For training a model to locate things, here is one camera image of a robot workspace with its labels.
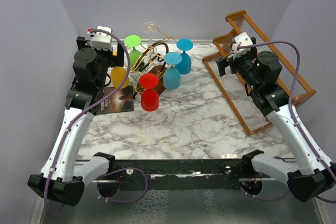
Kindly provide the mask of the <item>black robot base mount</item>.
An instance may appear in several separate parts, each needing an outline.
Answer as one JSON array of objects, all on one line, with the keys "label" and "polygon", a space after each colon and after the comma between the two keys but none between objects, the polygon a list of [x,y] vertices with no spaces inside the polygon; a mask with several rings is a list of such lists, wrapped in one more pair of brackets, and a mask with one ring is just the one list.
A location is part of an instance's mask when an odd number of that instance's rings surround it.
[{"label": "black robot base mount", "polygon": [[267,175],[253,173],[242,159],[116,159],[113,175],[100,175],[121,190],[239,190],[240,181]]}]

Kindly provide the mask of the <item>green plastic goblet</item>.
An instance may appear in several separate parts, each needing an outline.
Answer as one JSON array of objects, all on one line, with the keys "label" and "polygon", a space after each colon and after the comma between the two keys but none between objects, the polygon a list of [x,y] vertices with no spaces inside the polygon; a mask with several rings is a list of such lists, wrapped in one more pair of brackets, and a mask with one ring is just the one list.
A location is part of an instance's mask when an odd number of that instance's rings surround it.
[{"label": "green plastic goblet", "polygon": [[131,60],[131,69],[134,69],[134,67],[136,66],[137,60],[141,56],[141,52],[136,49],[136,47],[141,44],[141,38],[137,35],[130,35],[125,38],[124,44],[127,47],[132,48],[132,50],[129,52],[129,56]]}]

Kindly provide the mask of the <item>yellow plastic goblet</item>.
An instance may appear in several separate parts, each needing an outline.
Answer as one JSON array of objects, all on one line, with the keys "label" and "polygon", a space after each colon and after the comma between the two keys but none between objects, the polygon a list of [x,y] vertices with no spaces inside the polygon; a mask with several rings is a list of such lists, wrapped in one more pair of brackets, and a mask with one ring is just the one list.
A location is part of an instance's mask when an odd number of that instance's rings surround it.
[{"label": "yellow plastic goblet", "polygon": [[111,81],[115,88],[123,81],[126,73],[127,72],[123,67],[113,67],[111,69]]}]

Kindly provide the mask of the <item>red plastic goblet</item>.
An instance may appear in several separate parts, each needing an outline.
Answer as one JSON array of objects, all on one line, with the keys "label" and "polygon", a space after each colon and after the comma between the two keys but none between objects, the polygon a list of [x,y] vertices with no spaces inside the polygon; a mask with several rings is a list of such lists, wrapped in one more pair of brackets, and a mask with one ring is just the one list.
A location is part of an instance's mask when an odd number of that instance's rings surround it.
[{"label": "red plastic goblet", "polygon": [[139,79],[140,86],[144,89],[141,93],[141,107],[143,110],[152,112],[158,109],[160,99],[154,89],[158,84],[158,77],[153,73],[143,74]]}]

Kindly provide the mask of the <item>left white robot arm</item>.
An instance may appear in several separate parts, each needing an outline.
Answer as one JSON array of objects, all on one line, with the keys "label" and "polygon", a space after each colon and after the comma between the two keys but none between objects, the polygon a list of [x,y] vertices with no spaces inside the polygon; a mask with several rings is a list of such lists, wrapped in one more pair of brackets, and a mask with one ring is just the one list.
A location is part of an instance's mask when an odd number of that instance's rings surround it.
[{"label": "left white robot arm", "polygon": [[119,52],[114,56],[109,35],[96,33],[90,40],[78,37],[77,46],[72,65],[75,78],[66,96],[59,135],[40,173],[28,179],[28,187],[38,196],[68,206],[75,206],[85,187],[96,178],[110,179],[115,175],[113,155],[97,153],[79,168],[75,168],[75,162],[104,96],[108,68],[124,63],[122,46],[118,44]]}]

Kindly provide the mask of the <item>clear wine glass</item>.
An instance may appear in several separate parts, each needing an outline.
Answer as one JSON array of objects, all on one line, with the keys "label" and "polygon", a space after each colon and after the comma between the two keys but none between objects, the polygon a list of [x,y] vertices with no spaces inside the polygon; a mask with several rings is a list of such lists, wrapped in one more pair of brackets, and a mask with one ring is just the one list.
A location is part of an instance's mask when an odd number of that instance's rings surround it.
[{"label": "clear wine glass", "polygon": [[148,45],[147,45],[147,47],[149,48],[154,43],[152,35],[156,30],[156,24],[154,22],[146,22],[142,25],[142,29],[149,36]]}]

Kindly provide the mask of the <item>blue plastic goblet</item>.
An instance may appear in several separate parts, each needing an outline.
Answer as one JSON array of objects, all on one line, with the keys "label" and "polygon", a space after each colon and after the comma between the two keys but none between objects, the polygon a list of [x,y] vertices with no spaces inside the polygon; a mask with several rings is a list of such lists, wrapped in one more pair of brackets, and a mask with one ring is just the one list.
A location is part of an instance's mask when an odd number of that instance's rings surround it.
[{"label": "blue plastic goblet", "polygon": [[182,53],[180,54],[182,60],[176,65],[176,68],[180,74],[188,74],[191,72],[192,61],[190,56],[187,54],[187,51],[191,50],[194,44],[190,39],[183,38],[176,43],[176,46],[179,50],[182,51]]},{"label": "blue plastic goblet", "polygon": [[181,76],[175,66],[182,61],[182,57],[177,52],[169,52],[164,56],[164,61],[170,67],[164,72],[163,85],[169,90],[177,89],[181,85]]}]

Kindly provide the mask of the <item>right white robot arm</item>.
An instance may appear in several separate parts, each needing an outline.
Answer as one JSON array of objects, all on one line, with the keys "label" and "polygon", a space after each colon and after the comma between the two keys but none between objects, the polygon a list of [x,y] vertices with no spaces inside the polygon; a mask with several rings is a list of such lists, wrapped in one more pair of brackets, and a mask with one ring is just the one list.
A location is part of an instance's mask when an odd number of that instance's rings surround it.
[{"label": "right white robot arm", "polygon": [[291,194],[306,202],[335,185],[335,163],[317,146],[303,123],[295,106],[289,104],[287,92],[277,84],[282,70],[278,56],[271,51],[258,53],[255,48],[239,58],[219,57],[215,60],[220,76],[226,67],[239,74],[247,94],[255,106],[283,137],[296,164],[291,165],[256,150],[243,156],[241,171],[246,177],[258,173],[268,175],[287,185]]}]

